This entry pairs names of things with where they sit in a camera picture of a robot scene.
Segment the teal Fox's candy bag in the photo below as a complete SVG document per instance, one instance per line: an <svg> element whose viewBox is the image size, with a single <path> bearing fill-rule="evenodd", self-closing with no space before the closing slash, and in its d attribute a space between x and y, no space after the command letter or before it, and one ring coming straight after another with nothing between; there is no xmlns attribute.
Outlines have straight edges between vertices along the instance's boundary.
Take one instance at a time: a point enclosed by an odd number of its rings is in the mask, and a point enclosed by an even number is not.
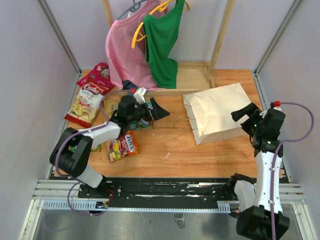
<svg viewBox="0 0 320 240"><path fill-rule="evenodd" d="M130 124L130 130L132 131L139 131L139 130L149 130L154 128L154 122L153 121L146 121L146 120L139 120L134 121Z"/></svg>

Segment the beige paper bag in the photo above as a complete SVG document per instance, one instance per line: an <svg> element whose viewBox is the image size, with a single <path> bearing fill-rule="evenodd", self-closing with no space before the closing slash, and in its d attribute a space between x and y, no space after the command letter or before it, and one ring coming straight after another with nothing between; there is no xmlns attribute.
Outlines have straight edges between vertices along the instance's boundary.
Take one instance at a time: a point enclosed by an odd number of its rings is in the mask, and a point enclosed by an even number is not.
<svg viewBox="0 0 320 240"><path fill-rule="evenodd" d="M251 103L241 84L234 83L183 95L183 104L197 145L245 136L231 113Z"/></svg>

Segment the teal chips snack bag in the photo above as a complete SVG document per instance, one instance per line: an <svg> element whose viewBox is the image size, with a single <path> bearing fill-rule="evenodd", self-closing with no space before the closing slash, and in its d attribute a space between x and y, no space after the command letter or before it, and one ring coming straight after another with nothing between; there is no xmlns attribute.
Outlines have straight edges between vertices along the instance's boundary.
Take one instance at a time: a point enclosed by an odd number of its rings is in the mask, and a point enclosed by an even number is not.
<svg viewBox="0 0 320 240"><path fill-rule="evenodd" d="M113 112L118 109L119 102L119 99L105 99L103 101L103 110L108 120L112 117Z"/></svg>

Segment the orange candy bag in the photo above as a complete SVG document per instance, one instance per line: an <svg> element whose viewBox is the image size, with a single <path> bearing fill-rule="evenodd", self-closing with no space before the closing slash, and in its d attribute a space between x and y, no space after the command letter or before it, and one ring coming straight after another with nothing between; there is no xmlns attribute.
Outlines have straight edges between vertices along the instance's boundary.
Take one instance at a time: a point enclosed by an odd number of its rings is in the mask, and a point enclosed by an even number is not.
<svg viewBox="0 0 320 240"><path fill-rule="evenodd" d="M110 163L139 153L139 145L133 131L128 131L117 139L108 140L105 147Z"/></svg>

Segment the pink REAL snack bag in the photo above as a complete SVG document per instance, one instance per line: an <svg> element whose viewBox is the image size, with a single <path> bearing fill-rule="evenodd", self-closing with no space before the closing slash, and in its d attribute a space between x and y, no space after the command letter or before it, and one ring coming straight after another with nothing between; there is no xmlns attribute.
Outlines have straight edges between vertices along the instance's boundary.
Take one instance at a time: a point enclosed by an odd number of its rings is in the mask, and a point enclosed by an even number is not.
<svg viewBox="0 0 320 240"><path fill-rule="evenodd" d="M82 77L77 85L84 86L85 90L92 92L94 95L106 95L113 88L111 82L110 69L107 63L99 63L88 74Z"/></svg>

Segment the red Chulpi snack bag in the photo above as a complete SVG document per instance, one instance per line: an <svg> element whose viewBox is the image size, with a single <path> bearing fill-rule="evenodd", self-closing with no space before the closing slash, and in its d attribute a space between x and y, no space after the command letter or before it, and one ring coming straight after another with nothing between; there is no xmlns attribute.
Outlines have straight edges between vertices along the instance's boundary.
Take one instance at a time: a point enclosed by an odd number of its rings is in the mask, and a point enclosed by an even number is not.
<svg viewBox="0 0 320 240"><path fill-rule="evenodd" d="M90 128L100 108L101 99L110 90L93 80L88 80L80 87L64 119L84 128Z"/></svg>

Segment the green Fox's candy bag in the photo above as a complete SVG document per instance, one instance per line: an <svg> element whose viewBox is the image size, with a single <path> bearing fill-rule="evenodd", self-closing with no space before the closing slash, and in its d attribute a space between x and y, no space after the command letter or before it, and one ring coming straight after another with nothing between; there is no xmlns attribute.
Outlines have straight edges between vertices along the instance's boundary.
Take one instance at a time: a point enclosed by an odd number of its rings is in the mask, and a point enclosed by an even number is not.
<svg viewBox="0 0 320 240"><path fill-rule="evenodd" d="M76 150L77 146L70 146L68 149L72 152ZM101 144L97 145L96 147L92 148L90 151L91 152L101 152Z"/></svg>

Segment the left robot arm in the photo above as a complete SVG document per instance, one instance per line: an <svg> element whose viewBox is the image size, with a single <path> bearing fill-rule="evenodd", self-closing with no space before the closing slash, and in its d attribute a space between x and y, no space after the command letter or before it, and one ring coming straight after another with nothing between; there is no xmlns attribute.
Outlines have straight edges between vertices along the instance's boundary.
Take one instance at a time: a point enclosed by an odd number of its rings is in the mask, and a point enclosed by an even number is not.
<svg viewBox="0 0 320 240"><path fill-rule="evenodd" d="M107 122L81 130L66 128L54 147L49 162L57 171L62 170L68 176L90 186L89 191L96 198L103 197L107 193L107 185L103 182L104 176L88 165L91 150L127 133L132 122L157 121L170 115L153 97L150 102L151 107L145 102L139 103L132 95L125 95Z"/></svg>

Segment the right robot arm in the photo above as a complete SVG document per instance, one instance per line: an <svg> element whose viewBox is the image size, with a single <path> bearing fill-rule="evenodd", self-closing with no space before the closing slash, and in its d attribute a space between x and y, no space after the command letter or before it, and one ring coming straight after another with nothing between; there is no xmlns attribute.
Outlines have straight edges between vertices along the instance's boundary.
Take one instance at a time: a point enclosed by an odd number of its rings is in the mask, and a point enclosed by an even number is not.
<svg viewBox="0 0 320 240"><path fill-rule="evenodd" d="M286 117L280 106L279 101L274 101L268 110L262 111L250 103L231 113L235 122L248 117L240 125L249 135L257 164L256 183L235 174L226 188L227 196L240 203L236 232L250 240L279 240L290 228L279 191L283 146L278 137Z"/></svg>

